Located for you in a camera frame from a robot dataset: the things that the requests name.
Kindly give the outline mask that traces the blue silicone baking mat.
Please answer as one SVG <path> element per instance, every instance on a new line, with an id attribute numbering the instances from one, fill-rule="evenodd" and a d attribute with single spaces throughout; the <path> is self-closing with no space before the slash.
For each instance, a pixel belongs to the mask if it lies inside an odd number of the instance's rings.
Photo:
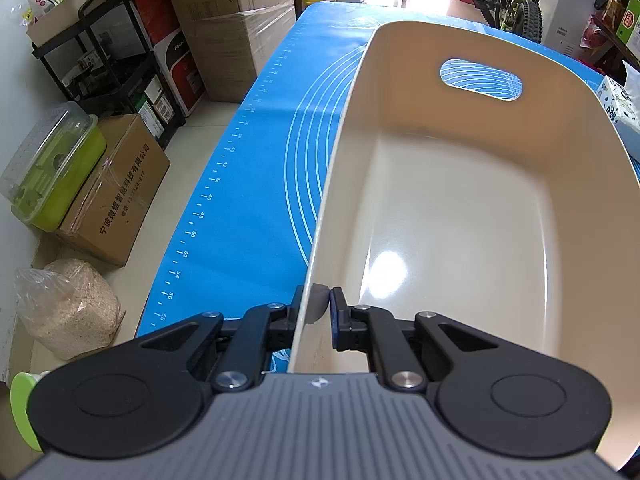
<path id="1" fill-rule="evenodd" d="M 347 3 L 312 6 L 209 159 L 160 264 L 140 333 L 208 308 L 237 318 L 256 304 L 290 299 L 306 281 L 350 89 L 373 34 L 400 21 L 506 40 L 565 66 L 593 93 L 600 80 L 565 55 L 473 22 Z"/>

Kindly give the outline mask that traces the bag of wood shavings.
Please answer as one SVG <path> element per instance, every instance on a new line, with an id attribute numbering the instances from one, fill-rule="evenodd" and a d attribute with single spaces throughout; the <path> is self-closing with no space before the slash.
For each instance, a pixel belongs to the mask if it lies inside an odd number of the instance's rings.
<path id="1" fill-rule="evenodd" d="M 125 315 L 111 285 L 85 260 L 18 269 L 14 287 L 29 335 L 62 361 L 108 347 Z"/>

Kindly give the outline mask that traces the brown printed cardboard box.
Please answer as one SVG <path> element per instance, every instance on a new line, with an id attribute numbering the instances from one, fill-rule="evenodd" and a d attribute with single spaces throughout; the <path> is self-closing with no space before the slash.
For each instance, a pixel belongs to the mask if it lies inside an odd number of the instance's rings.
<path id="1" fill-rule="evenodd" d="M 55 236 L 114 266 L 128 261 L 169 169 L 169 159 L 137 114 L 99 121 L 106 150 Z"/>

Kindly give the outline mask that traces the green lidded plastic container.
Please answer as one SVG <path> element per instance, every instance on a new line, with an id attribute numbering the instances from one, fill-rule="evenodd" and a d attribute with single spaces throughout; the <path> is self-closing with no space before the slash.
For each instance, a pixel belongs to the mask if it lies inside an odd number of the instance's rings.
<path id="1" fill-rule="evenodd" d="M 53 232 L 105 150 L 96 116 L 73 101 L 52 107 L 6 165 L 1 194 L 18 220 Z"/>

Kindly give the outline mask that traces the large stacked cardboard box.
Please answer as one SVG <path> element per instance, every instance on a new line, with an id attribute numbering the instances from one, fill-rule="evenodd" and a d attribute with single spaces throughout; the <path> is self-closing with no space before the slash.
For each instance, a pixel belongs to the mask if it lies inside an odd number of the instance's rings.
<path id="1" fill-rule="evenodd" d="M 242 102 L 294 26 L 295 0 L 170 0 L 209 99 Z"/>

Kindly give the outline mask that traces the black metal shelf rack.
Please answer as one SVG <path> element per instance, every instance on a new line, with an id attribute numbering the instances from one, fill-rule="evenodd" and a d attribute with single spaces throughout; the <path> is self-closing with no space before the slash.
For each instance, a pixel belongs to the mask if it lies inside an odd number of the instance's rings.
<path id="1" fill-rule="evenodd" d="M 67 101 L 98 116 L 138 114 L 161 148 L 184 117 L 131 0 L 88 0 L 32 55 Z"/>

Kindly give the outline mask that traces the red white appliance box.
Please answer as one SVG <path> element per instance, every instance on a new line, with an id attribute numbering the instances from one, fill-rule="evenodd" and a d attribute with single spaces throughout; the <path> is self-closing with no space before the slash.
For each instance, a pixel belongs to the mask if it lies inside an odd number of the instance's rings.
<path id="1" fill-rule="evenodd" d="M 170 0 L 134 0 L 158 64 L 184 117 L 205 93 L 198 66 Z"/>

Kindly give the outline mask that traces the beige plastic storage bin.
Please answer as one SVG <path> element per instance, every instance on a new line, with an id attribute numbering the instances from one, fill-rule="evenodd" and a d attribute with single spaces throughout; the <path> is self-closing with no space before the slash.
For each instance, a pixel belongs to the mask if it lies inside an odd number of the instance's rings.
<path id="1" fill-rule="evenodd" d="M 593 91 L 479 32 L 382 25 L 334 142 L 290 369 L 360 372 L 321 286 L 434 311 L 573 363 L 608 389 L 598 451 L 639 444 L 639 182 Z"/>

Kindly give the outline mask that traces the white tissue box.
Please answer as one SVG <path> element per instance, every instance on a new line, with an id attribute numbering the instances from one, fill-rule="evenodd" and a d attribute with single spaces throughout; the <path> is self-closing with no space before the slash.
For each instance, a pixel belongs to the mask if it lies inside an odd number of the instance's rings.
<path id="1" fill-rule="evenodd" d="M 597 90 L 597 96 L 628 154 L 639 160 L 639 72 L 626 61 L 624 67 L 625 82 L 619 84 L 611 77 L 605 76 Z"/>

